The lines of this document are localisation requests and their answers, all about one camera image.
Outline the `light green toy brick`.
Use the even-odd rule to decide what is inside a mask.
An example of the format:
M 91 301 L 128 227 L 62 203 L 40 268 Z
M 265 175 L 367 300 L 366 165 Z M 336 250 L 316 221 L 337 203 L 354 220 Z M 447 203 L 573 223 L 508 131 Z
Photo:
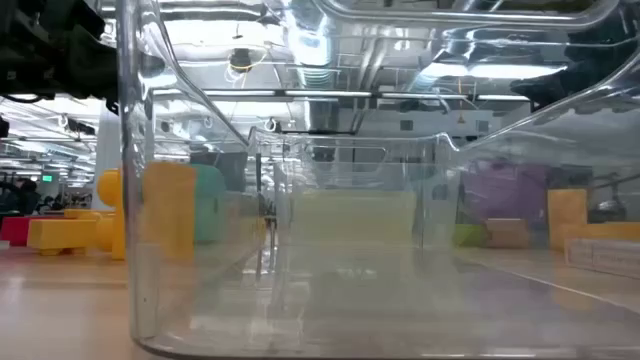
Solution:
M 484 247 L 489 235 L 482 225 L 456 224 L 453 242 L 456 247 Z

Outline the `large clear plastic container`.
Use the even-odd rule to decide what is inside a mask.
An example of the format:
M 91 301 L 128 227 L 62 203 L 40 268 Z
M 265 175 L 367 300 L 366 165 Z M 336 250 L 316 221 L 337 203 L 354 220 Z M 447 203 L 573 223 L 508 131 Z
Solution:
M 300 86 L 285 0 L 116 0 L 131 332 L 193 360 L 640 360 L 640 279 L 569 266 L 547 192 L 587 191 L 587 223 L 640 222 L 640 0 L 315 0 L 332 89 Z M 604 76 L 539 108 L 514 80 L 563 70 L 602 30 Z M 253 67 L 229 66 L 235 48 Z M 525 249 L 283 245 L 252 130 L 414 138 L 550 168 Z M 221 238 L 172 258 L 138 234 L 154 161 L 214 166 Z

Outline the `silver ventilation duct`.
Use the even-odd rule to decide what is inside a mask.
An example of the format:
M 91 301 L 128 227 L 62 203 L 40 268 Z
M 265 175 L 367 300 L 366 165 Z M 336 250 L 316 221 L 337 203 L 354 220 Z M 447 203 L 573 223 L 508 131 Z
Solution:
M 338 71 L 331 32 L 333 21 L 315 0 L 285 0 L 287 45 L 291 51 L 300 86 L 305 89 L 332 89 Z

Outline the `teal foam die black dots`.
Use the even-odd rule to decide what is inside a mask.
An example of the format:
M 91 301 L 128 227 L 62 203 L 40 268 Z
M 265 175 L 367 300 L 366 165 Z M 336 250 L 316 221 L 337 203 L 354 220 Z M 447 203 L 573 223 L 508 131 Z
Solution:
M 219 169 L 194 164 L 194 242 L 210 244 L 221 238 L 220 229 L 226 196 L 226 183 Z

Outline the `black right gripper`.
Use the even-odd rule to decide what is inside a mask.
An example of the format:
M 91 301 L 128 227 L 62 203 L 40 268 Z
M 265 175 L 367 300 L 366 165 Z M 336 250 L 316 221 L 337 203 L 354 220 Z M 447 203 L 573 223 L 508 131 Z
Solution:
M 543 108 L 598 82 L 604 76 L 598 63 L 605 56 L 602 44 L 608 44 L 608 36 L 602 30 L 587 30 L 570 33 L 568 39 L 564 55 L 569 64 L 563 70 L 514 80 L 510 90 Z

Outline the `purple plastic bucket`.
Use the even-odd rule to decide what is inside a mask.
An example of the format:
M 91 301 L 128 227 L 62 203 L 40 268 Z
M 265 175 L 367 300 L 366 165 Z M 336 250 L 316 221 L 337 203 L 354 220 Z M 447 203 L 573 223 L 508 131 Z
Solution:
M 483 222 L 490 218 L 541 222 L 546 212 L 550 168 L 506 160 L 474 160 L 461 174 L 465 213 Z

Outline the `white building pillar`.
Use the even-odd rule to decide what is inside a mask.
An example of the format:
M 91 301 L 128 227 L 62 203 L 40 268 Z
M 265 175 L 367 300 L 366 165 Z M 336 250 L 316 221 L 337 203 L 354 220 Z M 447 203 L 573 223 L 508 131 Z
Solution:
M 98 195 L 98 182 L 106 170 L 120 167 L 121 123 L 120 117 L 109 111 L 106 106 L 101 108 L 99 115 L 95 161 L 91 208 L 94 210 L 109 210 L 109 207 L 101 201 Z

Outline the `black ceiling device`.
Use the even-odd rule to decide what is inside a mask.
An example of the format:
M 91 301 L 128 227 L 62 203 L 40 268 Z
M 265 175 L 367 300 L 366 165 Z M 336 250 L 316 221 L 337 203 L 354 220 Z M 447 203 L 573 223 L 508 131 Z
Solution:
M 229 66 L 236 73 L 246 73 L 253 67 L 251 51 L 248 48 L 235 48 L 229 58 Z

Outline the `tan cardboard box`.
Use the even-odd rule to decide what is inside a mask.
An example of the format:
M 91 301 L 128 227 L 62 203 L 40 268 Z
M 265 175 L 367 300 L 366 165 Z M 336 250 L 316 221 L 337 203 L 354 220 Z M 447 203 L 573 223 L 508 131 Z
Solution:
M 486 221 L 489 238 L 486 246 L 499 249 L 525 249 L 530 233 L 524 219 L 490 218 Z

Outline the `person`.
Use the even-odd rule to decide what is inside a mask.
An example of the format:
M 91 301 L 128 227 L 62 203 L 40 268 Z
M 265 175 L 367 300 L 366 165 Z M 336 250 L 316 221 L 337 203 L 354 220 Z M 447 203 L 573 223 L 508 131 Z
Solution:
M 16 183 L 0 181 L 0 212 L 31 215 L 40 197 L 33 180 L 20 178 Z

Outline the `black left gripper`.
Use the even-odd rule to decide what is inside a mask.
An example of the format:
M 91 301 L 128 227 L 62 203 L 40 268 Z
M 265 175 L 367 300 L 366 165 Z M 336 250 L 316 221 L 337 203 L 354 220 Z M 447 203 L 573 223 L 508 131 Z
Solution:
M 78 99 L 104 100 L 117 114 L 117 51 L 101 42 L 105 25 L 85 0 L 47 0 L 47 30 L 60 51 L 57 78 L 63 89 Z

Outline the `red toy brick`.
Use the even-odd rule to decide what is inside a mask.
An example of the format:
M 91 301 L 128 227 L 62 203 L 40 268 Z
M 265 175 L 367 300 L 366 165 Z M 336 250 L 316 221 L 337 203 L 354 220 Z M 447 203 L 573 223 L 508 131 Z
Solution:
M 10 247 L 26 247 L 30 222 L 49 219 L 61 220 L 62 216 L 6 215 L 0 221 L 0 241 L 8 242 Z

